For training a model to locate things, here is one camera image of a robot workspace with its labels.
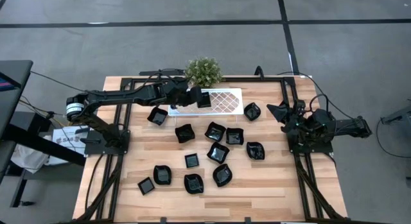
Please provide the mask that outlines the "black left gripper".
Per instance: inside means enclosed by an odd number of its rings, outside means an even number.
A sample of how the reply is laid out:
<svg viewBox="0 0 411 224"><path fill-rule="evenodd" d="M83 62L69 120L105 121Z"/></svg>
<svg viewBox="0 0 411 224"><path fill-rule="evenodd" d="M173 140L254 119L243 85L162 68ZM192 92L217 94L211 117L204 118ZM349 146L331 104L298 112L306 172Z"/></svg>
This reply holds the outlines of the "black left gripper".
<svg viewBox="0 0 411 224"><path fill-rule="evenodd" d="M191 102L196 105L202 104L202 89L200 86L194 86L188 90L188 81L184 78L172 78L164 84L166 93L166 105L188 106Z"/></svg>

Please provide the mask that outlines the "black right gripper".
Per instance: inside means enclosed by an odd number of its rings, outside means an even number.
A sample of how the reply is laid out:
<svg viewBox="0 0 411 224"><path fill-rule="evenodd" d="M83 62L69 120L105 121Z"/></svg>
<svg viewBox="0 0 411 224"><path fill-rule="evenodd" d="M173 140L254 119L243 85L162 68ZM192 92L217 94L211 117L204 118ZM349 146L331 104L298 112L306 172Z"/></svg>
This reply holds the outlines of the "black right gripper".
<svg viewBox="0 0 411 224"><path fill-rule="evenodd" d="M293 106L289 108L285 104L280 104L279 106L267 104L267 109L278 122L284 123L287 121L281 128L281 131L286 134L299 133L299 125L305 124L307 119L304 115L309 112L309 110L306 110L306 102L301 99L295 100Z"/></svg>

